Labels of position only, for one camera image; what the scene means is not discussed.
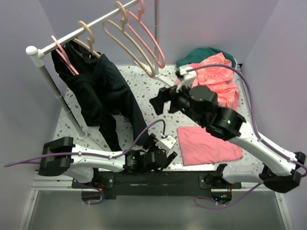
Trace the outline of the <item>dark navy shorts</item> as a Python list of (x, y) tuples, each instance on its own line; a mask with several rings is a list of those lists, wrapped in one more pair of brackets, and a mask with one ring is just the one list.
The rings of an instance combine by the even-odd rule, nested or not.
[[(79, 56), (82, 56), (80, 52), (80, 49), (83, 48), (82, 46), (74, 41), (68, 42), (64, 48), (67, 46), (71, 47)], [(101, 98), (102, 103), (107, 107), (112, 116), (122, 114), (130, 121), (133, 140), (139, 146), (144, 145), (149, 136), (144, 130), (147, 124), (133, 92), (119, 69), (106, 55), (101, 54), (98, 59), (95, 74), (98, 76), (99, 98)]]

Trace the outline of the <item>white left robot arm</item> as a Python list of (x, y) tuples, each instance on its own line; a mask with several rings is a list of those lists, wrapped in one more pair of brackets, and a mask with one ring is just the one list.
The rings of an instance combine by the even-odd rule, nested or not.
[(38, 174), (45, 177), (65, 175), (89, 188), (99, 184), (95, 169), (113, 173), (148, 173), (169, 166), (177, 153), (172, 151), (176, 139), (171, 135), (157, 139), (151, 134), (140, 150), (103, 151), (74, 144), (72, 137), (63, 137), (44, 144)]

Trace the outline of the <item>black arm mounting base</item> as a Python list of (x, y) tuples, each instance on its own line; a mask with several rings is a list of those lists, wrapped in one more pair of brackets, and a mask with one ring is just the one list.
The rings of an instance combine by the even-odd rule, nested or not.
[(214, 171), (160, 171), (146, 174), (94, 171), (94, 179), (85, 186), (72, 182), (73, 189), (87, 186), (103, 190), (104, 199), (117, 196), (210, 196), (213, 189), (240, 189), (217, 177)]

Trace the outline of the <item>beige hanger front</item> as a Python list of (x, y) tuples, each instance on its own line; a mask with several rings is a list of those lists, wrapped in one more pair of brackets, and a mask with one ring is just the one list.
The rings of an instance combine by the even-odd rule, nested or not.
[(84, 21), (78, 21), (78, 25), (83, 28), (88, 34), (89, 37), (86, 39), (87, 44), (83, 41), (79, 40), (78, 38), (73, 39), (74, 42), (88, 50), (90, 53), (92, 53), (95, 57), (99, 58), (101, 55), (96, 52), (93, 48), (93, 44), (95, 43), (94, 34), (91, 31), (91, 29), (87, 26), (87, 24)]

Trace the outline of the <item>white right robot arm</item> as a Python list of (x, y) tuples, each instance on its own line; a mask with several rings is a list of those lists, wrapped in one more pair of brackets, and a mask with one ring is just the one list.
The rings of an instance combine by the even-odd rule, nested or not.
[(235, 144), (260, 160), (260, 164), (230, 166), (220, 164), (209, 179), (219, 188), (235, 183), (258, 183), (278, 193), (287, 193), (300, 185), (306, 156), (302, 152), (289, 152), (261, 135), (238, 112), (219, 106), (217, 93), (207, 86), (192, 89), (177, 86), (160, 88), (149, 100), (157, 115), (163, 113), (164, 104), (170, 102), (168, 112), (182, 112), (212, 136)]

